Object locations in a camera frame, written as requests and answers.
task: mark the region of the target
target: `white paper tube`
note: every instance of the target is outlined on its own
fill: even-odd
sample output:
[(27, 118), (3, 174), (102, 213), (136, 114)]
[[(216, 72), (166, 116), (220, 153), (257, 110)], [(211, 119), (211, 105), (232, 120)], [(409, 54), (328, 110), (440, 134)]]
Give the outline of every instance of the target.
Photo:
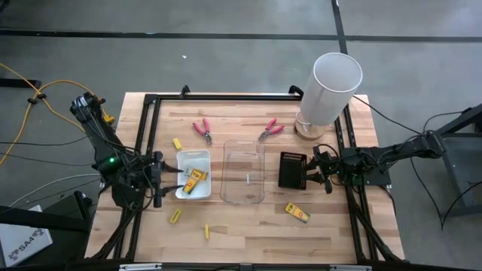
[(311, 124), (336, 120), (362, 82), (362, 67), (351, 56), (327, 53), (319, 57), (303, 90), (301, 114)]

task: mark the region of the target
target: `wooden tabletop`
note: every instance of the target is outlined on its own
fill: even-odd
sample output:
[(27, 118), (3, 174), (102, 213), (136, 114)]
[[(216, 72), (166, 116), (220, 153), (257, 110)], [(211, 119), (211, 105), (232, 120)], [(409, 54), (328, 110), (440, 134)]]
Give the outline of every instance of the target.
[[(117, 125), (117, 136), (133, 147), (142, 110), (144, 93), (126, 93)], [(358, 95), (368, 101), (367, 96)], [(356, 99), (350, 102), (352, 122), (358, 146), (377, 146), (377, 135), (371, 111)], [(208, 199), (187, 201), (170, 193), (163, 207), (150, 207), (142, 214), (136, 261), (191, 263), (355, 263), (352, 231), (349, 224), (346, 194), (339, 186), (326, 194), (324, 185), (309, 181), (306, 190), (278, 187), (281, 151), (313, 155), (313, 146), (326, 143), (337, 149), (334, 127), (330, 126), (316, 142), (307, 142), (294, 134), (294, 115), (299, 102), (255, 101), (163, 101), (154, 150), (162, 151), (166, 162), (177, 166), (177, 150), (172, 143), (178, 138), (183, 150), (206, 149), (211, 154), (212, 195)], [(147, 141), (149, 123), (144, 138)], [(192, 127), (207, 117), (213, 144), (207, 146)], [(277, 118), (284, 132), (265, 142), (264, 200), (261, 204), (234, 205), (220, 197), (223, 146), (227, 140), (256, 141), (266, 124)], [(163, 173), (165, 186), (176, 184), (176, 174)], [(367, 187), (371, 220), (375, 229), (393, 250), (403, 258), (392, 202), (379, 187)], [(307, 224), (284, 211), (288, 202), (311, 214)], [(177, 224), (169, 219), (176, 209), (182, 214)], [(99, 198), (86, 256), (95, 254), (119, 223), (121, 209), (114, 205), (110, 191)], [(204, 236), (204, 225), (210, 226), (210, 240)], [(130, 229), (124, 242), (127, 249)], [(365, 232), (361, 231), (368, 255)]]

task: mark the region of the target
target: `transparent bin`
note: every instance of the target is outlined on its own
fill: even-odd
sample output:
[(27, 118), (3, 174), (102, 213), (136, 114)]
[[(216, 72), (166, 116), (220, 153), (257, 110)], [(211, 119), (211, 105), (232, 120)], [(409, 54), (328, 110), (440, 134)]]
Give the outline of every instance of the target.
[(221, 198), (230, 203), (264, 199), (264, 145), (230, 140), (224, 144)]

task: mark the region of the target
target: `pink handle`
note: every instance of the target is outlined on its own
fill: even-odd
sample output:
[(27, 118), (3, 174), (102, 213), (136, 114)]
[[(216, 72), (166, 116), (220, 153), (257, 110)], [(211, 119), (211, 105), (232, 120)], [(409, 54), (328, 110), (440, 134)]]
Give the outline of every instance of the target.
[(285, 127), (284, 127), (284, 126), (278, 126), (277, 128), (272, 129), (272, 130), (270, 131), (270, 135), (274, 135), (274, 134), (276, 134), (277, 132), (283, 131), (283, 128), (285, 128)]
[(266, 129), (270, 129), (271, 126), (276, 122), (276, 118), (273, 118), (269, 123), (268, 126), (266, 126)]
[(206, 128), (206, 132), (209, 132), (209, 123), (205, 117), (203, 118), (203, 122), (204, 122), (204, 127)]
[(204, 136), (204, 131), (202, 131), (201, 128), (197, 124), (193, 123), (193, 126), (194, 126), (194, 129), (196, 129), (196, 131), (198, 133), (200, 133), (202, 136)]

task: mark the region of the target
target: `yellow extension cord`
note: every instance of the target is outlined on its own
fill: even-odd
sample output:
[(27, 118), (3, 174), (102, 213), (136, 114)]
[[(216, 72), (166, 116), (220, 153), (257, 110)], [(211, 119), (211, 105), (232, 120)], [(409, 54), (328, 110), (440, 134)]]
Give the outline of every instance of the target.
[[(82, 84), (79, 84), (75, 81), (70, 81), (70, 80), (57, 80), (57, 81), (53, 81), (53, 82), (50, 82), (42, 87), (40, 87), (39, 89), (37, 89), (34, 85), (32, 85), (27, 79), (25, 79), (22, 75), (20, 75), (18, 72), (14, 71), (13, 69), (10, 69), (8, 68), (6, 65), (4, 65), (3, 63), (0, 63), (0, 66), (7, 69), (8, 71), (12, 72), (13, 74), (15, 74), (16, 76), (18, 76), (19, 78), (22, 78), (34, 91), (35, 91), (35, 95), (32, 97), (33, 99), (36, 99), (37, 95), (41, 94), (41, 92), (43, 90), (45, 90), (47, 87), (49, 86), (52, 86), (53, 84), (58, 84), (58, 83), (67, 83), (67, 84), (74, 84), (80, 88), (83, 88), (84, 90), (90, 92), (92, 95), (95, 95), (94, 92), (92, 90), (89, 90), (87, 87), (85, 87), (84, 85)], [(84, 129), (82, 128), (82, 126), (80, 126), (79, 124), (73, 122), (72, 120), (68, 119), (67, 117), (65, 117), (64, 115), (60, 114), (59, 112), (55, 111), (51, 106), (50, 106), (50, 103), (47, 101), (46, 98), (43, 98), (42, 101), (45, 103), (45, 105), (48, 107), (48, 110), (50, 110), (50, 112), (52, 112), (53, 114), (55, 114), (57, 117), (60, 117), (61, 119), (69, 122), (70, 124), (72, 125), (75, 125), (77, 128), (79, 128), (82, 132), (85, 132)], [(32, 110), (32, 104), (29, 103), (29, 105), (27, 106), (27, 109), (25, 110), (25, 114), (23, 115), (23, 121), (22, 121), (22, 126), (20, 127), (20, 130), (17, 134), (17, 137), (15, 138), (14, 140), (14, 143), (12, 145), (10, 145), (10, 147), (7, 149), (7, 152), (5, 153), (5, 155), (3, 156), (3, 158), (0, 160), (0, 166), (4, 163), (4, 161), (7, 159), (8, 155), (10, 154), (10, 152), (12, 151), (12, 149), (14, 148), (15, 144), (18, 142), (18, 140), (20, 139), (20, 137), (22, 136), (23, 134), (23, 130), (25, 129), (25, 125), (26, 125), (26, 122), (27, 122), (27, 119), (29, 117), (29, 113), (30, 111)], [(113, 122), (114, 121), (114, 118), (112, 116), (109, 116), (104, 109), (102, 109), (102, 112), (104, 113), (104, 120), (106, 120), (107, 122)]]

